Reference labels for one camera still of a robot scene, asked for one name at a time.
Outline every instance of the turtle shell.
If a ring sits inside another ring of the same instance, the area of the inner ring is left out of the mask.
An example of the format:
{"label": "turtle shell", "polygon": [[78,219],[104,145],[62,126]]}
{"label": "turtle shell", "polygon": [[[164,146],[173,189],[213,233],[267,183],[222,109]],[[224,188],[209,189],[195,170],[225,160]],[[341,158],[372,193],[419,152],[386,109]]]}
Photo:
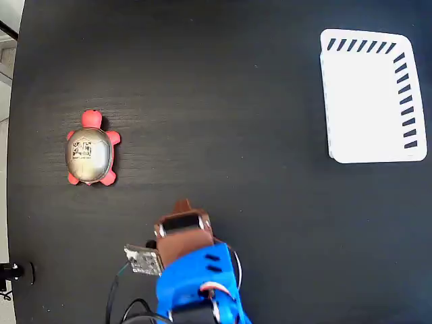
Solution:
{"label": "turtle shell", "polygon": [[86,183],[103,179],[113,163],[113,147],[108,135],[98,128],[77,130],[66,146],[69,172]]}

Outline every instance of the red turtle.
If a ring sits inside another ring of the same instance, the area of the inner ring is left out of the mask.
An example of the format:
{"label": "red turtle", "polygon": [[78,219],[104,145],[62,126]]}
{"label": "red turtle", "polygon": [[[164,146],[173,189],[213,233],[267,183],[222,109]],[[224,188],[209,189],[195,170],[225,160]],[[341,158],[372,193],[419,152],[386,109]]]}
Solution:
{"label": "red turtle", "polygon": [[114,183],[114,145],[120,142],[120,135],[114,131],[104,132],[101,124],[102,114],[88,110],[82,114],[82,129],[72,130],[67,135],[67,179],[71,184],[102,182],[109,186]]}

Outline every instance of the white basket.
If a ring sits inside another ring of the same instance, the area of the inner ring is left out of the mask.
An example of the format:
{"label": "white basket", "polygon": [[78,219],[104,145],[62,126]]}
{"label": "white basket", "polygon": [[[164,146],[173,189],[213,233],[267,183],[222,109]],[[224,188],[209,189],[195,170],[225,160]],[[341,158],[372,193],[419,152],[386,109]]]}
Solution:
{"label": "white basket", "polygon": [[321,69],[331,157],[340,163],[426,157],[419,78],[405,36],[324,30]]}

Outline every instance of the sticker on turtle shell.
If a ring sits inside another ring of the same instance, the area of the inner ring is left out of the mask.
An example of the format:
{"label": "sticker on turtle shell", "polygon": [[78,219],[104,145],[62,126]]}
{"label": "sticker on turtle shell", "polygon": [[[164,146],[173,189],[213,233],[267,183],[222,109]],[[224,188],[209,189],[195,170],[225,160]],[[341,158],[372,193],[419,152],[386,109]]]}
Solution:
{"label": "sticker on turtle shell", "polygon": [[91,159],[92,142],[87,138],[80,138],[72,145],[72,159]]}

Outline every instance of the black table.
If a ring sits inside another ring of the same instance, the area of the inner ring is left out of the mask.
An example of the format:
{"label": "black table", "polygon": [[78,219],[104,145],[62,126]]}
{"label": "black table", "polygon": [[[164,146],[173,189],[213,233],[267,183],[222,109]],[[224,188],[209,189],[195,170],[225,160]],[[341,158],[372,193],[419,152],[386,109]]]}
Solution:
{"label": "black table", "polygon": [[[124,244],[185,197],[238,250],[254,323],[432,322],[432,158],[330,159],[319,65],[326,28],[407,36],[429,123],[431,15],[430,1],[27,1],[7,222],[38,281],[13,286],[18,323],[102,323]],[[121,134],[112,187],[66,179],[86,109]],[[123,276],[114,317],[154,293],[154,277]]]}

